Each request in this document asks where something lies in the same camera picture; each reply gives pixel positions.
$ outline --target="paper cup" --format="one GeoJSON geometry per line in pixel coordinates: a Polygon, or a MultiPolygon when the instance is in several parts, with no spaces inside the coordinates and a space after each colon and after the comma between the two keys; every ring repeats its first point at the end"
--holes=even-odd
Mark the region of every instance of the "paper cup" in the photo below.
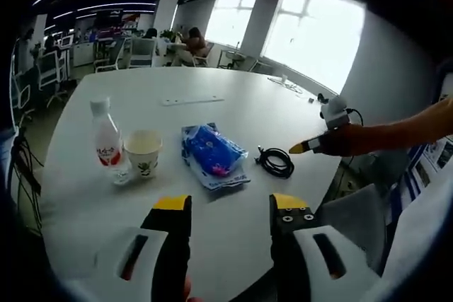
{"type": "Polygon", "coordinates": [[[156,176],[157,158],[162,149],[162,138],[153,130],[137,130],[125,140],[125,150],[132,170],[142,178],[156,176]]]}

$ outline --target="potted plant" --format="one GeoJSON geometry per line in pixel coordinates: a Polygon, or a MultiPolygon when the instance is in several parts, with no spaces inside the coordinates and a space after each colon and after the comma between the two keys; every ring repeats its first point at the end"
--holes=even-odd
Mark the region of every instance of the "potted plant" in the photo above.
{"type": "Polygon", "coordinates": [[[172,30],[163,30],[160,37],[168,40],[168,42],[175,42],[176,34],[172,30]]]}

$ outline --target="human arm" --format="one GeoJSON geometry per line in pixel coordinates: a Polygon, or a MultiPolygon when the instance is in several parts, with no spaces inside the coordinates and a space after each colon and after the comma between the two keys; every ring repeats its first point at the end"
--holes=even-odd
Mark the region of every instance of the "human arm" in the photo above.
{"type": "Polygon", "coordinates": [[[453,99],[445,99],[419,114],[391,124],[362,127],[348,124],[320,137],[321,152],[357,156],[377,150],[405,149],[433,143],[453,134],[453,99]]]}
{"type": "Polygon", "coordinates": [[[184,38],[183,34],[181,32],[177,32],[176,35],[181,39],[181,42],[184,44],[187,42],[187,39],[184,38]]]}

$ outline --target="round table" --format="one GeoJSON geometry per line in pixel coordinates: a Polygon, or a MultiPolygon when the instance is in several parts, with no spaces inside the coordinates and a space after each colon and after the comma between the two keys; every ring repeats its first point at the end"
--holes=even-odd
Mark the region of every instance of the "round table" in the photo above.
{"type": "Polygon", "coordinates": [[[316,211],[340,162],[312,152],[294,155],[294,173],[283,180],[253,160],[258,145],[287,150],[326,129],[320,105],[308,103],[309,97],[262,74],[224,69],[158,67],[86,76],[55,128],[42,179],[42,234],[57,276],[89,275],[96,252],[123,228],[140,226],[159,197],[190,194],[192,295],[228,301],[247,289],[273,265],[269,195],[300,197],[316,211]],[[109,183],[96,157],[89,106],[100,95],[110,96],[123,135],[143,128],[162,133],[155,179],[127,187],[109,183]],[[162,105],[209,95],[223,100],[162,105]],[[181,158],[181,127],[208,122],[249,151],[243,167],[251,182],[241,189],[208,192],[181,158]]]}

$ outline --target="gray chair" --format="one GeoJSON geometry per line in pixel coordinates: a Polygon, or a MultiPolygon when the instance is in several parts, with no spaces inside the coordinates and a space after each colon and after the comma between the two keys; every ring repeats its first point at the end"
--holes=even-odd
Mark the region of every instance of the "gray chair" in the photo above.
{"type": "Polygon", "coordinates": [[[264,64],[258,60],[255,60],[252,67],[248,72],[254,72],[255,74],[268,74],[270,76],[274,73],[274,68],[270,65],[264,64]]]}
{"type": "Polygon", "coordinates": [[[156,53],[157,41],[151,38],[132,38],[128,68],[150,67],[156,53]]]}
{"type": "Polygon", "coordinates": [[[231,51],[231,50],[221,50],[219,55],[219,61],[217,62],[218,69],[239,69],[239,67],[246,60],[247,56],[244,54],[231,51]],[[221,65],[222,57],[225,56],[230,62],[227,65],[221,65]]]}
{"type": "Polygon", "coordinates": [[[386,225],[384,202],[373,184],[321,205],[316,215],[322,225],[334,227],[362,248],[368,266],[379,272],[386,242],[386,225]]]}
{"type": "Polygon", "coordinates": [[[115,45],[110,48],[110,55],[105,59],[95,60],[93,65],[96,73],[101,71],[118,70],[118,59],[120,57],[121,49],[125,44],[125,39],[120,38],[115,41],[115,45]]]}
{"type": "Polygon", "coordinates": [[[62,82],[62,76],[64,75],[64,62],[60,62],[57,51],[53,51],[44,54],[38,59],[38,88],[44,92],[46,89],[52,89],[52,95],[47,101],[47,107],[54,99],[58,99],[64,102],[63,95],[66,95],[66,91],[60,91],[60,83],[62,82]]]}

